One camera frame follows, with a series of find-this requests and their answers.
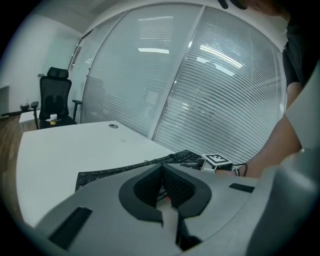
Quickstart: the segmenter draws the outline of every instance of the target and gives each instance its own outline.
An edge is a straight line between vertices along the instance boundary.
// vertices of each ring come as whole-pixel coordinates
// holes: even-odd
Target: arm
[[[302,91],[299,82],[293,82],[287,87],[287,108]],[[259,153],[247,162],[246,177],[259,178],[263,170],[269,166],[278,165],[284,158],[301,149],[299,139],[286,115],[274,127],[269,139]],[[239,168],[244,175],[245,167]]]

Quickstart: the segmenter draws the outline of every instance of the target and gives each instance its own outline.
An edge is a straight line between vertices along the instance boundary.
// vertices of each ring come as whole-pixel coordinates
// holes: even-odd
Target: keyboard
[[[75,191],[83,188],[86,184],[89,184],[89,183],[94,182],[96,180],[110,177],[112,175],[120,174],[123,172],[127,172],[130,170],[139,168],[139,167],[160,164],[160,163],[167,163],[167,164],[195,163],[197,161],[197,159],[199,159],[199,158],[201,158],[201,155],[193,153],[189,150],[184,150],[184,151],[181,151],[178,153],[169,154],[165,157],[161,157],[158,159],[154,159],[154,160],[150,160],[150,161],[146,160],[141,163],[137,163],[137,164],[133,164],[133,165],[129,165],[129,166],[124,166],[124,167],[120,167],[120,168],[79,172],[78,176],[76,178]]]

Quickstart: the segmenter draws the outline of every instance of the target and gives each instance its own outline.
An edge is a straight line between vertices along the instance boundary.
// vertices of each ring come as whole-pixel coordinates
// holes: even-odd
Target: person
[[[317,29],[313,27],[317,24],[316,13],[313,13],[313,8],[308,1],[230,1],[242,10],[249,8],[263,15],[280,16],[287,21],[287,43],[282,52],[282,59],[287,86],[286,107],[288,108],[303,90],[319,59],[319,47],[316,45]],[[225,8],[226,0],[219,0],[219,2]],[[238,169],[239,175],[259,178],[265,168],[280,164],[287,156],[298,152],[301,147],[295,130],[284,114],[257,155]],[[235,172],[223,170],[217,170],[216,173],[235,175]]]

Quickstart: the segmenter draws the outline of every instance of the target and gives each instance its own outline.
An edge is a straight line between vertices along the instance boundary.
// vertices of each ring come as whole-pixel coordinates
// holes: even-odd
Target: white desk
[[[39,115],[40,115],[40,110],[37,110],[36,111],[36,116],[37,116],[38,119],[39,119]],[[19,124],[21,126],[22,132],[25,131],[25,124],[26,123],[34,122],[34,121],[35,121],[35,117],[34,117],[34,112],[33,111],[21,113],[20,119],[19,119]]]
[[[16,165],[22,217],[34,227],[75,192],[78,172],[129,166],[171,153],[116,121],[24,132]]]

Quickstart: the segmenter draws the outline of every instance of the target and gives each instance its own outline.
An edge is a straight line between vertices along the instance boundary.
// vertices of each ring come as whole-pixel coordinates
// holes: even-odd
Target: horizontal blinds
[[[178,152],[253,157],[283,115],[279,50],[230,14],[206,8],[153,140]]]
[[[68,107],[71,115],[73,115],[73,109],[75,107],[75,104],[72,102],[72,100],[82,101],[87,75],[92,62],[107,34],[116,24],[116,22],[118,22],[122,15],[123,14],[117,15],[107,22],[98,25],[87,37],[83,39],[84,44],[76,58],[74,67],[72,68],[70,74],[72,86],[68,97]]]
[[[119,121],[147,136],[159,100],[200,7],[151,5],[129,11],[102,44],[83,95],[84,123]]]

